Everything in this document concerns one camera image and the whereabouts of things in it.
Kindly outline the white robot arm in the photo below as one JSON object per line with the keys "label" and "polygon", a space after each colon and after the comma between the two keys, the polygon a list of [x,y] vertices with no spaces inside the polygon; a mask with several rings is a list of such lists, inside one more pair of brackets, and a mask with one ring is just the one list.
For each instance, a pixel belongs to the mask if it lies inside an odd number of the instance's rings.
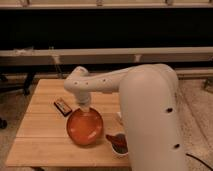
{"label": "white robot arm", "polygon": [[95,76],[77,67],[64,88],[81,107],[90,105],[93,92],[119,94],[132,171],[188,171],[171,67],[146,64]]}

